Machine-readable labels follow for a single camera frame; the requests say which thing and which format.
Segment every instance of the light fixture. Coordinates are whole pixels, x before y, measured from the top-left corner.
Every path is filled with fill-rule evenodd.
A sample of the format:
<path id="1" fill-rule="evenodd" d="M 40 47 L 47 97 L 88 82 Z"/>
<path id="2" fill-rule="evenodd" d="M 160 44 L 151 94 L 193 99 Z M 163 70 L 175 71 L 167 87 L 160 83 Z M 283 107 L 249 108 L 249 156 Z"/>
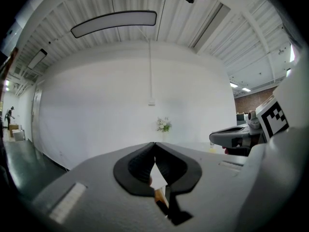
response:
<path id="1" fill-rule="evenodd" d="M 291 72 L 291 68 L 288 68 L 287 71 L 286 71 L 286 77 L 289 76 L 290 72 Z"/>
<path id="2" fill-rule="evenodd" d="M 295 54 L 294 54 L 294 50 L 293 50 L 293 46 L 291 44 L 291 56 L 290 56 L 290 62 L 293 62 L 295 59 Z"/>
<path id="3" fill-rule="evenodd" d="M 154 26 L 156 16 L 156 12 L 150 10 L 131 10 L 104 14 L 76 25 L 71 29 L 71 32 L 75 38 L 79 38 L 89 33 L 115 27 Z"/>
<path id="4" fill-rule="evenodd" d="M 28 67 L 30 69 L 33 69 L 38 63 L 40 63 L 43 58 L 45 58 L 47 55 L 47 52 L 45 52 L 43 49 L 41 49 L 37 55 L 34 56 L 34 58 L 31 60 L 31 62 L 29 63 Z"/>
<path id="5" fill-rule="evenodd" d="M 238 85 L 230 83 L 231 87 L 238 87 Z"/>

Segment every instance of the person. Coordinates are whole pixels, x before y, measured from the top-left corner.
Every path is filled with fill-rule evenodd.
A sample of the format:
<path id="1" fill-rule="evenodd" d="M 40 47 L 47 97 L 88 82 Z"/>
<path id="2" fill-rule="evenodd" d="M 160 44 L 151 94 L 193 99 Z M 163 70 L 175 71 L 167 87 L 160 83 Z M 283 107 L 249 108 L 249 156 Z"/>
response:
<path id="1" fill-rule="evenodd" d="M 12 110 L 14 110 L 13 106 L 11 107 L 11 109 L 5 115 L 5 118 L 8 120 L 8 130 L 10 130 L 11 117 L 13 119 L 15 119 L 15 117 L 12 116 Z"/>
<path id="2" fill-rule="evenodd" d="M 291 17 L 287 13 L 283 4 L 279 2 L 279 0 L 268 0 L 268 1 L 277 10 L 279 16 L 281 17 L 283 27 L 290 39 L 290 42 L 293 45 L 293 48 L 295 48 L 297 50 L 297 53 L 299 54 L 304 47 L 307 47 L 307 44 L 305 43 L 303 36 L 296 29 L 294 22 L 291 20 Z"/>

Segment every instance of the floor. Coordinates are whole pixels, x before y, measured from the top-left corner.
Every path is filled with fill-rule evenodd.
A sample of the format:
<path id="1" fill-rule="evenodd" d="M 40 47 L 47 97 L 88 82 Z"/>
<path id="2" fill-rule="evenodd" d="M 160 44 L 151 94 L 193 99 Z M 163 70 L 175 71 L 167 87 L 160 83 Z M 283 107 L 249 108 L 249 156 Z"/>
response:
<path id="1" fill-rule="evenodd" d="M 4 141 L 8 166 L 20 194 L 32 201 L 41 190 L 66 171 L 36 150 L 31 141 Z"/>
<path id="2" fill-rule="evenodd" d="M 3 128 L 3 141 L 4 142 L 15 142 L 14 137 L 10 136 L 10 131 L 7 128 Z"/>

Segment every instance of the ceiling beam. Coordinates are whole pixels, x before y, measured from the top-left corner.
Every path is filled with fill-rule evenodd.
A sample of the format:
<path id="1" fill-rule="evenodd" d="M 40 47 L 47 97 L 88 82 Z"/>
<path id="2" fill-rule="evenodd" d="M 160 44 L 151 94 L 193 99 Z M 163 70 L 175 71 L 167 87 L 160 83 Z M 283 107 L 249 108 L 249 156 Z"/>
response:
<path id="1" fill-rule="evenodd" d="M 241 13 L 242 16 L 248 21 L 248 23 L 250 24 L 250 26 L 256 33 L 259 41 L 261 42 L 264 48 L 265 54 L 267 55 L 267 59 L 269 61 L 269 65 L 271 68 L 272 78 L 275 79 L 274 64 L 273 64 L 272 56 L 271 54 L 269 54 L 270 50 L 269 50 L 267 40 L 265 36 L 263 35 L 263 32 L 260 26 L 258 25 L 257 21 L 246 8 L 246 4 L 243 2 L 243 0 L 218 0 L 218 1 L 224 4 L 225 6 L 229 7 L 232 11 L 236 13 Z"/>
<path id="2" fill-rule="evenodd" d="M 249 66 L 252 66 L 253 64 L 256 64 L 256 63 L 262 61 L 262 60 L 265 59 L 265 58 L 267 58 L 267 55 L 260 57 L 259 59 L 255 60 L 254 62 L 252 62 L 252 63 L 246 65 L 245 67 L 242 67 L 242 68 L 239 69 L 239 70 L 234 71 L 234 72 L 231 73 L 231 74 L 228 74 L 228 76 L 231 77 L 231 76 L 235 75 L 236 73 L 238 73 L 238 72 L 240 72 L 240 71 L 242 71 L 242 70 L 248 68 Z"/>
<path id="3" fill-rule="evenodd" d="M 13 83 L 18 84 L 18 85 L 21 85 L 21 84 L 24 83 L 24 82 L 28 82 L 28 83 L 31 84 L 31 85 L 34 84 L 33 81 L 26 80 L 25 78 L 19 79 L 18 77 L 16 77 L 15 75 L 12 75 L 11 73 L 8 73 L 7 79 L 8 79 L 10 82 L 13 82 Z"/>
<path id="4" fill-rule="evenodd" d="M 194 49 L 198 55 L 201 55 L 206 50 L 206 48 L 213 42 L 218 34 L 222 32 L 224 27 L 227 23 L 229 23 L 234 15 L 235 12 L 231 11 L 230 8 L 226 6 L 221 7 L 194 46 Z"/>
<path id="5" fill-rule="evenodd" d="M 245 92 L 245 93 L 243 93 L 243 94 L 236 95 L 236 96 L 234 96 L 234 98 L 237 99 L 237 98 L 244 97 L 244 96 L 247 96 L 247 95 L 252 95 L 252 94 L 255 94 L 255 93 L 264 91 L 264 90 L 266 90 L 266 89 L 270 89 L 270 88 L 273 88 L 273 87 L 277 87 L 277 86 L 279 86 L 279 84 L 280 84 L 280 83 L 272 83 L 272 84 L 269 84 L 269 85 L 267 85 L 267 86 L 265 86 L 265 87 L 261 87 L 261 88 L 258 88 L 258 89 L 256 89 L 256 90 L 253 90 L 253 91 L 251 91 L 251 92 Z"/>

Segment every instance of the white panel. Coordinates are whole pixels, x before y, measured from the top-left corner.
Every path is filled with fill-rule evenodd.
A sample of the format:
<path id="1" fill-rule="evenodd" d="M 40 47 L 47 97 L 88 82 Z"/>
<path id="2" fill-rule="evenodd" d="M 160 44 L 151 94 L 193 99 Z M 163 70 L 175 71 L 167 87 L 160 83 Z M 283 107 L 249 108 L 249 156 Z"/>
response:
<path id="1" fill-rule="evenodd" d="M 266 54 L 265 51 L 258 51 L 257 46 L 260 45 L 260 42 L 252 28 L 248 28 L 239 38 L 230 41 L 228 45 L 229 47 L 219 55 L 227 66 L 234 65 L 240 59 L 245 59 L 247 64 L 251 63 L 250 52 L 255 52 L 257 58 Z"/>
<path id="2" fill-rule="evenodd" d="M 260 61 L 261 59 L 266 59 L 266 55 L 262 44 L 257 43 L 250 51 L 246 52 L 246 54 L 235 59 L 232 64 L 227 65 L 227 74 L 231 75 L 235 72 L 245 69 L 248 66 Z"/>
<path id="3" fill-rule="evenodd" d="M 225 62 L 231 62 L 237 54 L 258 42 L 258 38 L 245 18 L 235 15 L 205 52 Z"/>
<path id="4" fill-rule="evenodd" d="M 204 27 L 207 29 L 203 32 L 194 46 L 198 55 L 204 52 L 224 28 L 226 28 L 226 25 L 230 23 L 231 19 L 235 16 L 235 13 L 231 11 L 230 8 L 223 5 L 214 15 L 211 22 Z"/>
<path id="5" fill-rule="evenodd" d="M 282 24 L 276 9 L 267 0 L 261 1 L 261 4 L 253 12 L 253 17 L 259 24 L 264 35 Z"/>
<path id="6" fill-rule="evenodd" d="M 231 76 L 231 80 L 237 82 L 240 85 L 239 87 L 246 87 L 248 89 L 269 82 L 271 79 L 271 69 L 267 58 L 249 65 L 247 68 L 235 72 Z"/>
<path id="7" fill-rule="evenodd" d="M 266 2 L 266 0 L 249 0 L 246 8 L 251 14 L 254 14 L 254 12 L 258 10 L 258 8 L 262 6 L 264 2 Z"/>

